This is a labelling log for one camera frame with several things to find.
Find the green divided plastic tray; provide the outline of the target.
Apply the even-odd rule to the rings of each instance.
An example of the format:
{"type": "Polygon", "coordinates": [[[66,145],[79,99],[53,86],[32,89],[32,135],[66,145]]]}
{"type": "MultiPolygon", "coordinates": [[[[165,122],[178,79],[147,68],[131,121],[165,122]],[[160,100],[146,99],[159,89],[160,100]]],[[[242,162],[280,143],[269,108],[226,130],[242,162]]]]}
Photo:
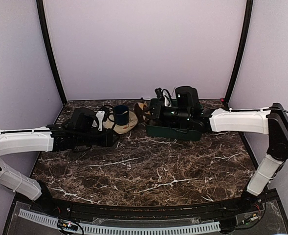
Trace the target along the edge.
{"type": "Polygon", "coordinates": [[[173,100],[172,107],[165,107],[156,98],[151,99],[145,111],[146,134],[151,137],[162,137],[186,141],[199,141],[204,123],[194,118],[201,114],[202,106],[196,108],[180,107],[173,100]]]}

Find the brown argyle sock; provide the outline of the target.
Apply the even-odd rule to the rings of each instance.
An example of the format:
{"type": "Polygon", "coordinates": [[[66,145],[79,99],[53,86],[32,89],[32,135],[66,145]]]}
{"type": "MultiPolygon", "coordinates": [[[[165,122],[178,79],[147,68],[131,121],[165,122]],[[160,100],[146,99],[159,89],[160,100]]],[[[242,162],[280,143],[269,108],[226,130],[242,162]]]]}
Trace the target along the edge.
{"type": "Polygon", "coordinates": [[[136,102],[134,106],[134,113],[137,117],[138,124],[144,123],[146,116],[144,115],[144,110],[148,108],[147,101],[144,99],[140,99],[138,102],[136,102]]]}

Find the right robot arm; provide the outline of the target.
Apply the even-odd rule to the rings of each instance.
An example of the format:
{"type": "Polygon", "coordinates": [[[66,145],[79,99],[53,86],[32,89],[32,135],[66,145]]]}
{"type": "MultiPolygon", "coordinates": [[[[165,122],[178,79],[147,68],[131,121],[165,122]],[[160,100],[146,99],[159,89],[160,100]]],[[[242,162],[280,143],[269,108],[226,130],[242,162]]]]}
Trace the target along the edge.
{"type": "Polygon", "coordinates": [[[265,157],[246,186],[245,194],[237,201],[241,212],[248,212],[256,204],[269,181],[288,159],[288,111],[280,103],[255,109],[203,108],[197,89],[181,86],[175,89],[172,99],[166,89],[155,90],[156,101],[145,108],[143,115],[163,126],[192,131],[250,132],[268,136],[269,146],[265,157]]]}

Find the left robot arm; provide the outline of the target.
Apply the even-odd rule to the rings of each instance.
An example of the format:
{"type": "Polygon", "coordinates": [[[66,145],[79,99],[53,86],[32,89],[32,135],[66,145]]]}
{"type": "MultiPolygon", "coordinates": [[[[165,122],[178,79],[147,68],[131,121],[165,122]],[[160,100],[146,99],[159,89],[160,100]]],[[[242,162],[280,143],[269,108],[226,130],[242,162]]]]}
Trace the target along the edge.
{"type": "Polygon", "coordinates": [[[77,108],[62,124],[33,129],[0,130],[0,184],[37,202],[45,213],[56,210],[56,202],[44,183],[33,180],[6,164],[1,156],[27,152],[61,152],[79,146],[113,146],[119,134],[105,127],[112,112],[77,108]]]}

